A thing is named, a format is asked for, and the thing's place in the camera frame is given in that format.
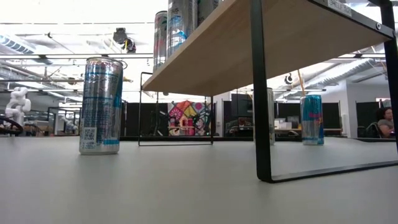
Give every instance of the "wooden stick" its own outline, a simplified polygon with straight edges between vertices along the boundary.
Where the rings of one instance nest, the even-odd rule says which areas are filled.
[[[300,69],[297,70],[297,72],[298,72],[298,79],[300,80],[302,96],[305,96],[305,92],[304,92],[304,83],[303,83],[303,79],[301,78]]]

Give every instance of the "energy drink can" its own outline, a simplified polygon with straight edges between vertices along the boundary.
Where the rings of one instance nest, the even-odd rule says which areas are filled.
[[[167,58],[169,58],[198,26],[197,0],[169,0],[167,20]]]
[[[300,99],[302,139],[304,145],[323,145],[322,98],[320,95]]]
[[[273,146],[275,144],[275,126],[274,126],[274,92],[271,88],[267,88],[268,95],[268,123],[269,123],[269,144]],[[253,94],[253,127],[255,122],[254,114],[254,94]],[[253,139],[256,141],[256,129],[253,128]]]
[[[215,10],[220,0],[198,0],[198,26]]]
[[[154,72],[166,61],[167,11],[155,16]]]
[[[123,65],[105,57],[88,58],[80,123],[81,154],[119,151]]]

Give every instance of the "barcode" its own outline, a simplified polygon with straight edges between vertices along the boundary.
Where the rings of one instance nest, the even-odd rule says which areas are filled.
[[[97,128],[84,128],[83,141],[95,141]]]

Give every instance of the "ceiling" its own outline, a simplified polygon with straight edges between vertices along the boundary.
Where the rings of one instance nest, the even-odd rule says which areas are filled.
[[[366,0],[345,0],[358,12],[380,21],[379,9],[367,7]],[[126,28],[128,37],[136,43],[137,53],[152,53],[154,44],[154,16],[167,10],[168,0],[145,1],[94,1],[94,0],[14,0],[1,3],[0,35],[7,35],[17,42],[30,46],[35,54],[110,54],[121,53],[121,46],[113,43],[113,32]],[[0,54],[16,54],[0,45]],[[152,71],[151,59],[125,59],[128,68],[124,76],[132,82],[124,83],[123,98],[137,101],[141,72]],[[8,60],[14,65],[38,74],[53,74],[52,78],[81,78],[84,60],[52,60],[44,65],[33,60]],[[328,66],[325,63],[303,68],[303,75],[314,73]],[[281,75],[268,80],[269,86],[285,85]],[[297,81],[297,72],[292,72]],[[82,89],[81,83],[65,88]],[[154,101],[143,95],[144,101]],[[171,99],[173,95],[161,96]]]

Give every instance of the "aluminum can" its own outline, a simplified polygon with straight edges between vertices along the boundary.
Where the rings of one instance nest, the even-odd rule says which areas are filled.
[[[169,0],[167,21],[166,59],[169,58],[197,28],[197,0]]]
[[[215,10],[220,0],[198,0],[198,26]]]
[[[274,92],[271,88],[267,88],[268,95],[268,123],[269,123],[269,144],[273,146],[275,144],[275,126],[274,126]],[[254,94],[253,94],[253,140],[256,141],[256,129],[255,129],[255,114],[254,114]]]
[[[119,151],[123,65],[106,58],[88,58],[80,123],[81,154]]]
[[[320,95],[300,99],[302,139],[304,145],[323,145],[323,114]]]
[[[155,15],[154,72],[166,61],[167,11]]]

